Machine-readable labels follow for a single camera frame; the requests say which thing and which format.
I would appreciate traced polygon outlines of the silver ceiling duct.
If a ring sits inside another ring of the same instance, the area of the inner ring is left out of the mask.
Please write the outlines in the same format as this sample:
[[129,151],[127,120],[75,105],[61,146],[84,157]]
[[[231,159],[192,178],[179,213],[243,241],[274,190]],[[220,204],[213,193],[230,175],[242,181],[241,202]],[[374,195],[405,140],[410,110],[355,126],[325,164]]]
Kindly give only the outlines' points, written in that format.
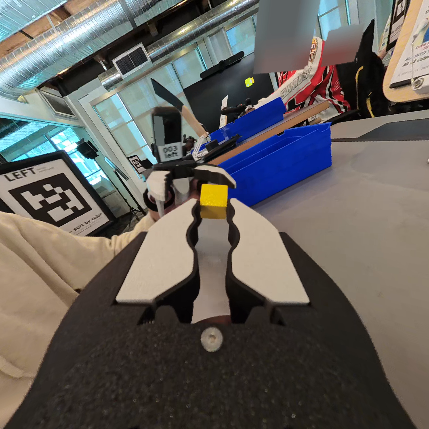
[[18,100],[64,78],[69,91],[96,77],[139,43],[166,35],[223,1],[94,1],[54,29],[1,57],[1,97]]
[[194,19],[180,29],[166,35],[147,47],[147,54],[152,63],[158,64],[160,61],[170,58],[176,52],[193,45],[205,37],[209,37],[219,32],[222,28],[230,29],[234,25],[254,15],[246,13],[243,16],[232,17],[211,17],[208,19]]
[[65,3],[67,0],[1,0],[0,40],[9,38]]

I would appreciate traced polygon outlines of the printed instruction sheet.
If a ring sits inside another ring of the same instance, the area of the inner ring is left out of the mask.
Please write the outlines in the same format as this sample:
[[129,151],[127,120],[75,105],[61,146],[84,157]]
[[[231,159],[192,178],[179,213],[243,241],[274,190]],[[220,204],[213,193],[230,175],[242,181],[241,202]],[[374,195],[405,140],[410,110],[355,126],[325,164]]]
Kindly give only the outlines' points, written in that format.
[[429,2],[422,1],[410,37],[400,56],[390,84],[429,72]]

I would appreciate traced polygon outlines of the black video bar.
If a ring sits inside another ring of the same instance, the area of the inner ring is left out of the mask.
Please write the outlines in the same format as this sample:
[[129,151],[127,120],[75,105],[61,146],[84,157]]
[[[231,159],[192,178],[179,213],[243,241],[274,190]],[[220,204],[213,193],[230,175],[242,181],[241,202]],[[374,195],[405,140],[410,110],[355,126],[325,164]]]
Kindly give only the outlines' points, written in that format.
[[211,68],[201,72],[200,78],[201,80],[207,79],[211,77],[212,75],[223,72],[227,68],[235,65],[236,63],[240,62],[244,58],[244,51],[240,51],[237,54],[230,56],[226,60],[221,60],[218,64],[212,66]]

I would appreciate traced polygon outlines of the person's left hand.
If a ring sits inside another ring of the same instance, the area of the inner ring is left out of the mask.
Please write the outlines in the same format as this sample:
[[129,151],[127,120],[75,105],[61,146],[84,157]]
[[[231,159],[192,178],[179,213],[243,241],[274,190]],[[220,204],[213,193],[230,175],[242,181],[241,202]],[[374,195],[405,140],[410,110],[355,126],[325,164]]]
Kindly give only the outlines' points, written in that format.
[[[189,185],[187,193],[180,193],[179,189],[172,185],[169,189],[169,198],[166,202],[161,201],[164,205],[164,215],[168,214],[172,210],[178,208],[185,202],[191,199],[200,199],[201,184],[197,180],[188,181]],[[158,206],[156,204],[155,197],[149,192],[148,189],[143,193],[143,200],[147,207],[147,213],[151,216],[154,221],[160,219],[160,214],[158,211]]]

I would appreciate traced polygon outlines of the black device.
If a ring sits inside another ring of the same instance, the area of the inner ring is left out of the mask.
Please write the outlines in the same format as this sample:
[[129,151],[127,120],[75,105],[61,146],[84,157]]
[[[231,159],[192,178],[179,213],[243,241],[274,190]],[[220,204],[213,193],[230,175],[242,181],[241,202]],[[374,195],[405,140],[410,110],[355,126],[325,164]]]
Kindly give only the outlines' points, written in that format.
[[208,142],[205,146],[207,150],[206,153],[198,153],[193,159],[197,162],[208,163],[220,157],[223,154],[228,153],[233,148],[236,147],[237,140],[241,138],[241,135],[236,134],[232,138],[225,140],[222,143],[219,143],[217,140],[212,140]]

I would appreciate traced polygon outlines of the light wooden board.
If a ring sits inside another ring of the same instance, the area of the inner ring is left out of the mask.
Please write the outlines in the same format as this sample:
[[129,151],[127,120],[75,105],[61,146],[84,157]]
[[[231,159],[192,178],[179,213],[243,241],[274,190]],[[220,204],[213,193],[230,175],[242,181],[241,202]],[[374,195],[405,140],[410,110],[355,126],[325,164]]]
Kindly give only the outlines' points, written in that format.
[[429,2],[409,1],[383,81],[383,92],[394,103],[428,99]]

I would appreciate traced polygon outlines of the person's left forearm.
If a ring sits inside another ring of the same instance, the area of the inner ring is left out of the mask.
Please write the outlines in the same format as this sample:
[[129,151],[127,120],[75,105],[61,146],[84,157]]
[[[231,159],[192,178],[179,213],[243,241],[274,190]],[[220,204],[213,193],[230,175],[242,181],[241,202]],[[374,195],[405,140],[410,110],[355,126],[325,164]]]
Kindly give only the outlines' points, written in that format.
[[34,378],[61,320],[89,281],[155,221],[131,232],[79,237],[1,213],[1,380]]

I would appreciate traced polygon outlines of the blue plastic bin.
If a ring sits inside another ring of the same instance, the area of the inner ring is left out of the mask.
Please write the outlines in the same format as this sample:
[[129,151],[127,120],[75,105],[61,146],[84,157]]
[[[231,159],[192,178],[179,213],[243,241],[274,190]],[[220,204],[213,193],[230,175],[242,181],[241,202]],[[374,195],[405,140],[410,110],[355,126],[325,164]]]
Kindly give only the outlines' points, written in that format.
[[330,123],[285,130],[219,164],[236,181],[229,198],[253,206],[332,165]]
[[210,134],[211,140],[223,142],[239,135],[237,144],[241,144],[250,137],[283,120],[286,107],[280,97],[262,105],[241,118],[226,124],[224,127]]

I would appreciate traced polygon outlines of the yellow wooden cube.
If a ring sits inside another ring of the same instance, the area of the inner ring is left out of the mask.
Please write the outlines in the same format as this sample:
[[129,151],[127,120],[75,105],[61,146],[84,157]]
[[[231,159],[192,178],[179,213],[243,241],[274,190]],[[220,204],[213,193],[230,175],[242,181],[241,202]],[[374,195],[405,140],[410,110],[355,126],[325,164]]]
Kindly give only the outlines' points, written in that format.
[[200,216],[202,219],[224,220],[227,217],[228,186],[202,184]]

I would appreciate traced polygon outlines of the black framed marker sign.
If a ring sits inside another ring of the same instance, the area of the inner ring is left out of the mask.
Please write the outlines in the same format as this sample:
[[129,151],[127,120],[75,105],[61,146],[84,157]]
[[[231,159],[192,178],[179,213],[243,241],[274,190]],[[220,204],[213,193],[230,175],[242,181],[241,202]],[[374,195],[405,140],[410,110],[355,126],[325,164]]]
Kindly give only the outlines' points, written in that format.
[[116,221],[65,151],[1,164],[0,210],[80,237],[96,236]]
[[399,38],[410,0],[393,0],[391,14],[388,21],[386,51],[394,48]]

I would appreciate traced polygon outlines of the white folding stand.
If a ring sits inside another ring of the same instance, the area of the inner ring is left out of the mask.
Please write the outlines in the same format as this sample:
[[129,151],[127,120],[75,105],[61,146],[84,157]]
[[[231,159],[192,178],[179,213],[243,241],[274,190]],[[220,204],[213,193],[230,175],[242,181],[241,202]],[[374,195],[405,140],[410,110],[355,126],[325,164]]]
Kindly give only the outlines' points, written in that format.
[[406,79],[399,82],[393,82],[389,85],[389,88],[401,88],[410,85],[412,91],[416,94],[428,94],[429,93],[429,75],[422,75],[415,78]]

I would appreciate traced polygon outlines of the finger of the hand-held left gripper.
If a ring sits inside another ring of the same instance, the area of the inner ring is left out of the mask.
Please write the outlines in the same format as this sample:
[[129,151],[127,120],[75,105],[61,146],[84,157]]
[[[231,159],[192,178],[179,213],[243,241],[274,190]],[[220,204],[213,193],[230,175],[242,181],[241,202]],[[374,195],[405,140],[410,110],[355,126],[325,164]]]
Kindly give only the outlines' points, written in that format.
[[225,185],[228,188],[236,189],[236,181],[223,168],[202,164],[194,168],[194,178],[200,182],[207,182],[214,185]]
[[152,170],[147,177],[147,189],[153,196],[159,218],[165,214],[165,203],[170,199],[171,174],[167,170]]

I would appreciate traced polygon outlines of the black jacket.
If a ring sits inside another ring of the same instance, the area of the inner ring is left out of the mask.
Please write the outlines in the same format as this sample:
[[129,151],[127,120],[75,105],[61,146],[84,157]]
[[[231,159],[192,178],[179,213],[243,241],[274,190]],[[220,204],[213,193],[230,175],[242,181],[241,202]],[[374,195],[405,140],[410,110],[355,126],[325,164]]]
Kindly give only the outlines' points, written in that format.
[[373,52],[375,21],[371,20],[362,34],[353,62],[337,65],[341,89],[350,108],[342,121],[384,116],[389,113],[389,100],[383,93],[385,67]]

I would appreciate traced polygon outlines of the black wall screen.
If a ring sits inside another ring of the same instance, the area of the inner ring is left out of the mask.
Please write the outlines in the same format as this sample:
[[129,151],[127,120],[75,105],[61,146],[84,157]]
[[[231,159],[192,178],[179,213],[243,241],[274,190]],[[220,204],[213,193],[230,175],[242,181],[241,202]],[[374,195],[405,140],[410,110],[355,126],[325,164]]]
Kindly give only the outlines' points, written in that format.
[[[254,85],[247,88],[245,79],[254,77]],[[250,99],[255,105],[260,99],[274,92],[272,78],[269,73],[254,73],[254,53],[244,58],[223,72],[199,80],[184,89],[190,109],[208,132],[219,129],[222,99],[228,94],[228,108],[244,104]]]

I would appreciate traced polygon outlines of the black studio light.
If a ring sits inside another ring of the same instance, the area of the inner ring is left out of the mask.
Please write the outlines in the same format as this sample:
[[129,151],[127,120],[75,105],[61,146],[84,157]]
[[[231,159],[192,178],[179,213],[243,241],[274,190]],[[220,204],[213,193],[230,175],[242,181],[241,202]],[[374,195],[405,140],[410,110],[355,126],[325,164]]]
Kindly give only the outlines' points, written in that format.
[[95,160],[98,157],[99,151],[90,141],[81,139],[77,143],[76,149],[86,159]]

